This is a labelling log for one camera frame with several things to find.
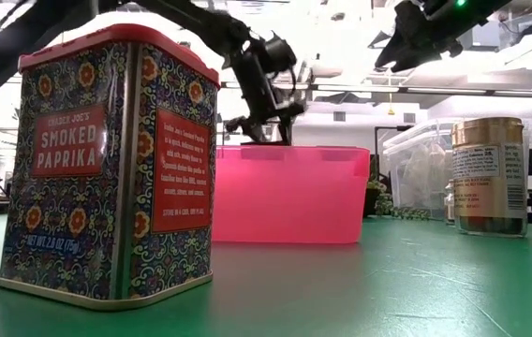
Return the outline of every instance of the decorative floral pattern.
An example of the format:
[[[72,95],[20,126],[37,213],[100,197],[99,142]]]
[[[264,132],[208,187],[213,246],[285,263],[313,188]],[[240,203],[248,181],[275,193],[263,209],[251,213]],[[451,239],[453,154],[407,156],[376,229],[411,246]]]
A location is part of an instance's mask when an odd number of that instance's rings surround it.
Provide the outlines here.
[[[23,73],[22,117],[0,277],[107,300],[112,247],[119,247],[114,230],[123,223],[134,224],[132,232],[125,233],[132,238],[131,245],[120,246],[130,255],[124,296],[146,297],[210,271],[209,228],[153,233],[151,221],[156,111],[168,109],[214,129],[217,88],[166,52],[145,45],[142,53],[134,219],[118,219],[116,214],[127,44],[106,44]],[[97,104],[110,107],[106,109],[109,150],[102,174],[33,177],[35,118]],[[215,133],[210,146],[214,177]]]

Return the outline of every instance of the red tin lid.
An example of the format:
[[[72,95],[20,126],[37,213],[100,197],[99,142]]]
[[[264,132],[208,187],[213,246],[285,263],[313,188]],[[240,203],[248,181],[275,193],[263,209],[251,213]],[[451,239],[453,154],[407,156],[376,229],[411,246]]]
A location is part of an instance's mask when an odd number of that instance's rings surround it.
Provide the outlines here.
[[[179,45],[155,29],[132,23],[114,24],[84,37],[78,37],[29,55],[22,55],[19,59],[19,70],[23,71],[28,67],[37,66],[109,41],[131,41],[152,44],[220,86],[218,72],[207,67],[201,61],[200,57],[190,49]]]

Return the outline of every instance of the green table surface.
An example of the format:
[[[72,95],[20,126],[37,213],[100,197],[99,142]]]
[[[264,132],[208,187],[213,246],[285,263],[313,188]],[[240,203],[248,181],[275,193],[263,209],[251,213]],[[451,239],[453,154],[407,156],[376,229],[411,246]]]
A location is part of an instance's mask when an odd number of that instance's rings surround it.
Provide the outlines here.
[[[355,245],[218,243],[213,270],[114,314],[0,289],[0,336],[532,336],[532,227],[511,240],[369,219]]]

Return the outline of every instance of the red label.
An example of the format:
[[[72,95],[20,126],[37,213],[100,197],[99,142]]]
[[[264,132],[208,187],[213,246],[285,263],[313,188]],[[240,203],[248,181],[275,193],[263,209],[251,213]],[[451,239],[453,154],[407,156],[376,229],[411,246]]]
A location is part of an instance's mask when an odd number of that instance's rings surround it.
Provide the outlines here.
[[[34,177],[100,174],[106,155],[104,108],[38,116],[33,147]]]
[[[210,128],[158,110],[155,132],[153,231],[208,227],[212,219]]]

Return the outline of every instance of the pink plastic bin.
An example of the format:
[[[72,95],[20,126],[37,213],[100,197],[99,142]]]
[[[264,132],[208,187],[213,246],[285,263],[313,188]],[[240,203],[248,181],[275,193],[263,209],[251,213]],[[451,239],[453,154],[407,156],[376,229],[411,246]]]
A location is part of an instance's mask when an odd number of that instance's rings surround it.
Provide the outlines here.
[[[360,148],[217,147],[212,240],[357,242],[369,169]]]

